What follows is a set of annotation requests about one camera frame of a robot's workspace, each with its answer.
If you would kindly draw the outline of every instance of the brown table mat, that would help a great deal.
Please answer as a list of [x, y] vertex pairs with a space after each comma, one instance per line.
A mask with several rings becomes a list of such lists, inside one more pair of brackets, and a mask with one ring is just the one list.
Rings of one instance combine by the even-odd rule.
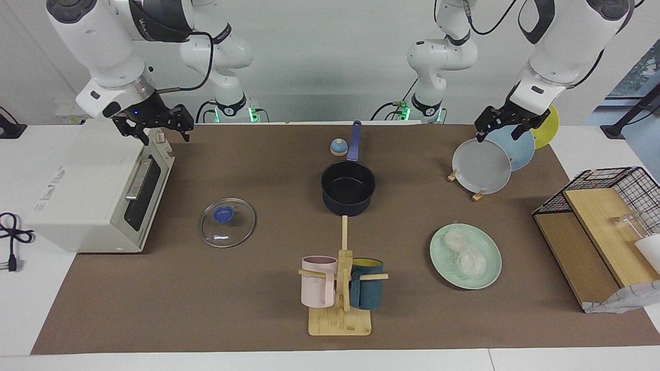
[[[78, 255], [32, 354], [451, 349], [658, 345], [643, 310], [583, 314], [531, 216], [568, 179], [550, 147], [478, 203], [449, 183], [470, 126], [363, 128], [360, 161], [376, 175], [370, 208], [349, 222], [355, 256], [385, 261], [383, 307], [368, 337], [311, 337], [297, 269], [306, 255], [336, 256], [341, 218], [319, 179], [350, 126], [206, 126], [173, 135], [177, 160], [139, 255]], [[250, 202], [253, 235], [207, 246], [204, 209]], [[466, 291], [433, 268], [431, 237], [458, 220], [483, 229], [502, 253], [500, 278]]]

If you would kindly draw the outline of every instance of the light blue plate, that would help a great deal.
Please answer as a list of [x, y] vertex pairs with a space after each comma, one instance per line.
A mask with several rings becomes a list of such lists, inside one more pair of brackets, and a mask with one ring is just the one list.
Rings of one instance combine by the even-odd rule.
[[[457, 226], [465, 234], [470, 246], [477, 249], [486, 258], [486, 272], [483, 276], [471, 279], [456, 266], [458, 253], [445, 244], [445, 234], [451, 226]], [[438, 273], [451, 284], [469, 290], [478, 290], [490, 286], [502, 271], [502, 256], [492, 238], [481, 229], [467, 224], [450, 224], [442, 227], [431, 239], [431, 261]]]
[[516, 126], [509, 125], [501, 129], [492, 131], [486, 137], [487, 141], [491, 141], [504, 149], [504, 152], [511, 158], [511, 171], [515, 172], [524, 168], [532, 158], [536, 151], [536, 140], [531, 131], [526, 131], [523, 135], [514, 141], [511, 138], [511, 133], [515, 130]]

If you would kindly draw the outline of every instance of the wooden mug holder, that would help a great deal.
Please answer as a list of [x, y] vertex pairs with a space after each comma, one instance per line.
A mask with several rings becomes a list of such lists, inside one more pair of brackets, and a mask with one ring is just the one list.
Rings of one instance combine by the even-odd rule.
[[[447, 180], [450, 182], [454, 182], [456, 180], [456, 174], [458, 174], [458, 169], [454, 170], [448, 177]], [[472, 195], [472, 201], [477, 202], [481, 199], [481, 197], [484, 197], [484, 190], [480, 190], [478, 193], [475, 193]]]
[[[337, 260], [335, 305], [330, 308], [310, 308], [308, 333], [312, 336], [365, 336], [371, 334], [371, 311], [350, 307], [348, 283], [353, 267], [353, 251], [348, 249], [348, 217], [342, 217], [341, 250]], [[299, 275], [325, 278], [325, 273], [299, 269]], [[387, 273], [363, 275], [361, 281], [388, 279]]]

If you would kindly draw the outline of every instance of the mug handle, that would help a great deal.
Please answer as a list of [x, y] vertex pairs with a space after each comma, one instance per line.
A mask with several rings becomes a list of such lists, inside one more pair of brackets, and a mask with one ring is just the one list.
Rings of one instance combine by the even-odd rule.
[[325, 288], [321, 304], [332, 302], [335, 298], [335, 274], [332, 272], [325, 272]]
[[353, 272], [351, 275], [350, 279], [350, 306], [353, 308], [360, 308], [361, 302], [360, 302], [360, 276], [362, 276], [362, 272]]

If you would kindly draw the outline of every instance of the blue floor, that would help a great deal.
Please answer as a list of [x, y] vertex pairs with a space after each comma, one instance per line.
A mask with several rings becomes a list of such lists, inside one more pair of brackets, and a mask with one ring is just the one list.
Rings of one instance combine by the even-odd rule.
[[[613, 125], [626, 112], [627, 110], [595, 111], [589, 116], [585, 125]], [[643, 111], [639, 117], [644, 117], [646, 114], [648, 111]], [[623, 135], [647, 170], [655, 179], [660, 180], [660, 118], [651, 115], [638, 123], [626, 126]]]

